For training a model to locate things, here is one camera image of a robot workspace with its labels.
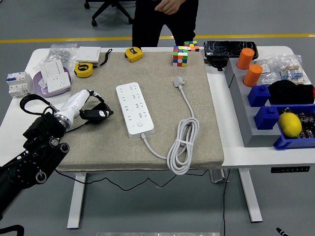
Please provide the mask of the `person's left hand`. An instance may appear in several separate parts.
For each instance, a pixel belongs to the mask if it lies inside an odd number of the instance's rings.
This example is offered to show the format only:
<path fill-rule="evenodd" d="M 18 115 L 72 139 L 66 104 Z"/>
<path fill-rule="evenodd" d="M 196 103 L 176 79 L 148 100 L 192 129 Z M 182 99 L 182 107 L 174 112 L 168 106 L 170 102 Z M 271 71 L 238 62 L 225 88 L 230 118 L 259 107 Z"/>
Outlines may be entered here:
<path fill-rule="evenodd" d="M 162 0 L 156 7 L 155 11 L 162 12 L 167 15 L 176 13 L 185 0 Z"/>

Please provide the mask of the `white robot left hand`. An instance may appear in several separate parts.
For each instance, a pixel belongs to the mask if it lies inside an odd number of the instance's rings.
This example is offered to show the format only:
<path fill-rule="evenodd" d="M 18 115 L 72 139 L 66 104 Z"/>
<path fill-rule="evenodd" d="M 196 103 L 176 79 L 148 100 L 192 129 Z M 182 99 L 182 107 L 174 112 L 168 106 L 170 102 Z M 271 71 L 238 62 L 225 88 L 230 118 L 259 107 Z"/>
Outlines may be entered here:
<path fill-rule="evenodd" d="M 94 109 L 83 110 L 82 107 L 90 96 L 97 98 L 100 103 Z M 113 115 L 113 113 L 114 112 L 98 93 L 93 90 L 84 89 L 71 96 L 62 106 L 61 110 L 54 114 L 54 117 L 63 124 L 66 129 L 69 129 L 72 127 L 74 119 L 78 116 L 84 120 L 99 123 Z"/>

